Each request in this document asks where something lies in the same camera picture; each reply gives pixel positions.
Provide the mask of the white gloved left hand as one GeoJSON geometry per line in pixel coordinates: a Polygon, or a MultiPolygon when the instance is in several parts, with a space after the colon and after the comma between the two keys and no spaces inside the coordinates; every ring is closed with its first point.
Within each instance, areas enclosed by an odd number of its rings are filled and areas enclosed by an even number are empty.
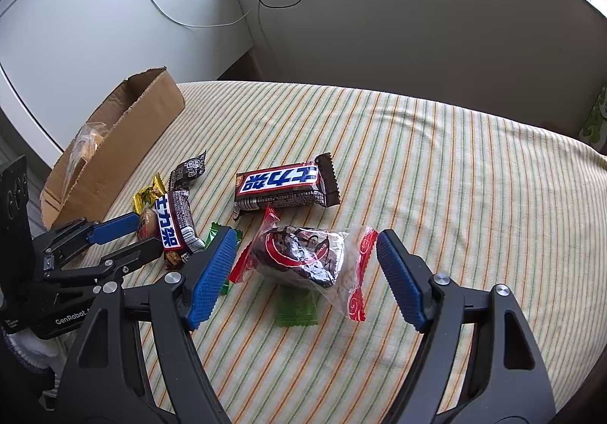
{"type": "Polygon", "coordinates": [[[20,361],[36,369],[52,369],[56,375],[62,375],[68,350],[60,338],[40,339],[30,328],[25,328],[15,334],[7,334],[6,340],[20,361]]]}

